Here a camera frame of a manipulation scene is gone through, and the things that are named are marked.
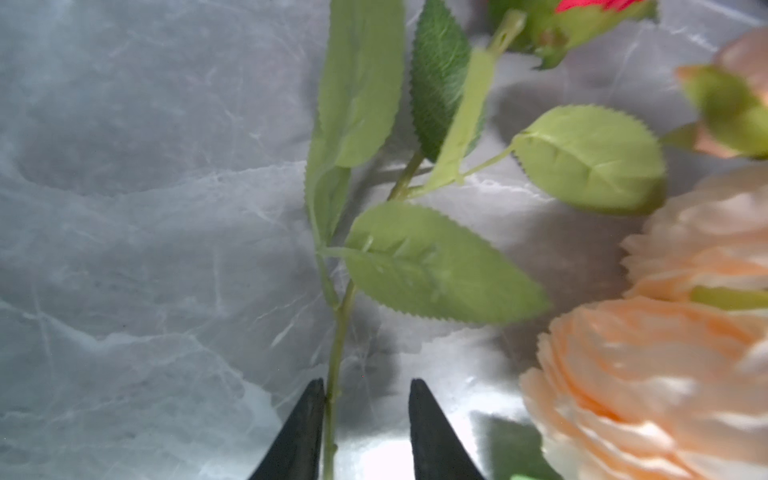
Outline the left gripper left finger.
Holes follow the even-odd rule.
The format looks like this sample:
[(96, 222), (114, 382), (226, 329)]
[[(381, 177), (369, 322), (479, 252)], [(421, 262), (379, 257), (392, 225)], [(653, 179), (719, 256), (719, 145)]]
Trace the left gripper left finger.
[(310, 381), (249, 480), (317, 480), (326, 405), (324, 381)]

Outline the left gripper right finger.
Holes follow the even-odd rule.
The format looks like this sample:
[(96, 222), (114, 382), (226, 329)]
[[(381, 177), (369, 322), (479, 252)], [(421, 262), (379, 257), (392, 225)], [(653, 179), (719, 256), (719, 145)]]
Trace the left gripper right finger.
[(416, 480), (483, 480), (432, 391), (413, 379), (408, 400)]

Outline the red rose stem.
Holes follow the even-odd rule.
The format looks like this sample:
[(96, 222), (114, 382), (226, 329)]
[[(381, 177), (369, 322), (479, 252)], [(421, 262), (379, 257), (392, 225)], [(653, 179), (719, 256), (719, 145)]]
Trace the red rose stem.
[[(547, 70), (626, 21), (656, 21), (654, 1), (493, 1), (494, 32), (473, 47), (451, 10), (428, 1), (413, 38), (400, 1), (334, 1), (304, 198), (323, 292), (336, 319), (322, 475), (335, 475), (341, 357), (355, 296), (416, 317), (483, 324), (543, 313), (539, 284), (475, 232), (415, 198), (461, 182), (479, 140), (499, 59), (530, 54)], [(418, 146), (387, 199), (334, 246), (352, 171), (390, 135), (403, 91)]]

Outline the artificial flower bunch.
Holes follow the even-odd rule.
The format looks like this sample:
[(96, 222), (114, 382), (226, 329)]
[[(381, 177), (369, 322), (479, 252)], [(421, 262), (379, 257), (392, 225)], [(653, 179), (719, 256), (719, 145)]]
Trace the artificial flower bunch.
[(624, 296), (539, 336), (521, 393), (563, 479), (767, 475), (767, 123), (751, 148), (723, 132), (767, 102), (766, 28), (677, 75), (701, 113), (693, 148), (754, 164), (667, 200), (623, 240)]

